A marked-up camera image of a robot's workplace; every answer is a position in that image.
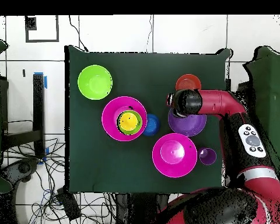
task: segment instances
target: floor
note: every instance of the floor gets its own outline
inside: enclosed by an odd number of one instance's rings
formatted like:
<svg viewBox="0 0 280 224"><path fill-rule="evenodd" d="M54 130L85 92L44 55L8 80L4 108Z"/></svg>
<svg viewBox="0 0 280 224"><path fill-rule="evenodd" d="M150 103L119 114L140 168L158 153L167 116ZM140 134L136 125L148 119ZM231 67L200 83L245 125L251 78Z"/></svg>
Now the floor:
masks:
<svg viewBox="0 0 280 224"><path fill-rule="evenodd" d="M29 31L30 40L55 40L56 17L36 16L37 30ZM59 42L27 43L24 16L0 16L0 39L9 45L6 52L0 54L0 74L9 81L8 118L9 121L32 120L32 75L43 72L47 76L45 89L45 139L46 147L52 152L57 140L61 147L54 155L63 164L64 161L64 46L73 45L89 51L133 51L154 53L215 53L221 48L234 51L226 63L232 80L232 91L236 91L241 82L249 79L242 65L250 61L254 49L269 45L280 52L280 15L114 15L114 16L58 16ZM31 122L9 123L9 132L28 131ZM9 150L5 153L4 166L16 161L19 155ZM56 188L64 185L64 168L53 164L52 176ZM33 212L46 200L42 186L48 189L48 173L44 164L37 168L28 183L21 183L16 197L16 212L19 224L40 224L33 220ZM80 193L77 202L84 214L71 224L95 224L87 218L91 215L106 215L103 194ZM170 200L177 197L172 194ZM59 210L59 217L64 211ZM100 223L110 223L109 218L96 218ZM42 224L70 224L45 220Z"/></svg>

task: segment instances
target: red bowl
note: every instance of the red bowl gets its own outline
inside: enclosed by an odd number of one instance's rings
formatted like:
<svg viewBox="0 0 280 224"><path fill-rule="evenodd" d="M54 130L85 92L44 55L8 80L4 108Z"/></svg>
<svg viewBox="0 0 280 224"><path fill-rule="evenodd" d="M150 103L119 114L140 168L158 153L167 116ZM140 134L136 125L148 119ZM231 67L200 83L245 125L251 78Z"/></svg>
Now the red bowl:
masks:
<svg viewBox="0 0 280 224"><path fill-rule="evenodd" d="M175 89L201 89L201 82L197 76L185 74L179 77L176 82Z"/></svg>

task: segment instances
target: black stand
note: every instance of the black stand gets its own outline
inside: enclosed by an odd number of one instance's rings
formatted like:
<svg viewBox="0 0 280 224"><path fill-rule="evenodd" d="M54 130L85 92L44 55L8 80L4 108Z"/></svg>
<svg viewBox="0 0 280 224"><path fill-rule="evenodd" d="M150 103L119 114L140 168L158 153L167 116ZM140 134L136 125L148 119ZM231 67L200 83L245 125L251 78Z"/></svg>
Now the black stand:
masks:
<svg viewBox="0 0 280 224"><path fill-rule="evenodd" d="M5 134L2 137L2 150L34 142L35 156L43 158L44 153L44 83L43 75L33 75L33 130L15 134ZM2 128L8 130L8 81L0 76Z"/></svg>

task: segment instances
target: bowl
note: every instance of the bowl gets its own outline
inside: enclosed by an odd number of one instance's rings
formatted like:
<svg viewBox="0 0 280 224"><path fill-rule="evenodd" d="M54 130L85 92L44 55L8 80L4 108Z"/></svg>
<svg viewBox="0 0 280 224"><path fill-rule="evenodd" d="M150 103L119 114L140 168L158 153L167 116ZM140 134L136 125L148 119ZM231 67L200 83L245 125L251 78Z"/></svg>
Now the bowl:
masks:
<svg viewBox="0 0 280 224"><path fill-rule="evenodd" d="M206 121L207 115L205 114L193 114L186 118L177 118L172 114L172 108L168 113L168 124L172 131L187 137L199 134L204 129Z"/></svg>
<svg viewBox="0 0 280 224"><path fill-rule="evenodd" d="M78 88L86 98L100 100L112 89L112 77L109 71L100 65L84 68L78 77Z"/></svg>
<svg viewBox="0 0 280 224"><path fill-rule="evenodd" d="M197 76L185 74L179 77L175 85L176 90L181 89L201 89L201 82Z"/></svg>
<svg viewBox="0 0 280 224"><path fill-rule="evenodd" d="M162 136L152 149L157 170L170 178L187 175L197 162L197 150L190 138L178 133Z"/></svg>
<svg viewBox="0 0 280 224"><path fill-rule="evenodd" d="M147 125L143 132L144 136L154 136L160 129L160 121L154 114L147 114Z"/></svg>
<svg viewBox="0 0 280 224"><path fill-rule="evenodd" d="M198 150L199 160L204 165L214 164L217 159L216 152L211 148L200 148Z"/></svg>
<svg viewBox="0 0 280 224"><path fill-rule="evenodd" d="M118 117L125 111L135 111L141 117L142 126L134 135L126 135L118 129ZM131 141L139 137L144 132L147 124L146 110L137 99L129 96L120 96L108 102L102 112L101 121L104 130L110 137L117 141Z"/></svg>
<svg viewBox="0 0 280 224"><path fill-rule="evenodd" d="M125 135L134 135L142 127L142 118L136 111L123 111L117 118L117 128Z"/></svg>

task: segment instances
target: lime green bowl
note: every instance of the lime green bowl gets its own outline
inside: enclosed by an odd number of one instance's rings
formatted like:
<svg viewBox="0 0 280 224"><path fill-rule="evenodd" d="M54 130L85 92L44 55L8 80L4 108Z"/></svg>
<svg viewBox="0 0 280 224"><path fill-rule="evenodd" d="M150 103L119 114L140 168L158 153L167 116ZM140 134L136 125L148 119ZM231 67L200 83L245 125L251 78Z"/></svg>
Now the lime green bowl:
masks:
<svg viewBox="0 0 280 224"><path fill-rule="evenodd" d="M100 100L110 93L112 77L106 68L100 65L91 65L81 71L78 78L78 88L86 98Z"/></svg>
<svg viewBox="0 0 280 224"><path fill-rule="evenodd" d="M123 114L125 114L125 113L132 113L132 114L134 114L136 116L137 120L138 120L136 128L133 129L132 131L126 131L119 124L119 120L120 120L121 116ZM120 132L122 132L125 135L134 135L134 134L136 134L141 129L141 127L142 127L142 118L141 118L140 114L137 113L136 111L129 111L129 110L128 111L124 111L117 118L117 128L120 130Z"/></svg>

